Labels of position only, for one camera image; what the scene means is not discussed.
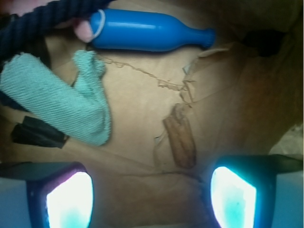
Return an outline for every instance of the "teal cloth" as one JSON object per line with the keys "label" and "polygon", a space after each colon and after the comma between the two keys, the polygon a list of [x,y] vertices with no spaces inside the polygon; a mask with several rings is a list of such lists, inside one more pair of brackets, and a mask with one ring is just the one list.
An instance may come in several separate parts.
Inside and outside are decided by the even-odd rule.
{"label": "teal cloth", "polygon": [[104,144],[111,117],[100,81],[105,65],[93,51],[77,51],[74,87],[30,54],[16,55],[0,75],[0,90],[64,134],[92,145]]}

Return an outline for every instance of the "glowing light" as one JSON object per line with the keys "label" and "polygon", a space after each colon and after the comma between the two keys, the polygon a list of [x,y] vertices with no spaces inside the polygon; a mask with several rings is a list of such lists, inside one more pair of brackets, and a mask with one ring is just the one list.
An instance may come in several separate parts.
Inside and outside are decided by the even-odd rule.
{"label": "glowing light", "polygon": [[86,228],[92,207],[92,179],[85,172],[77,172],[47,195],[50,228]]}
{"label": "glowing light", "polygon": [[257,189],[226,167],[218,167],[211,178],[211,203],[222,228],[252,228]]}

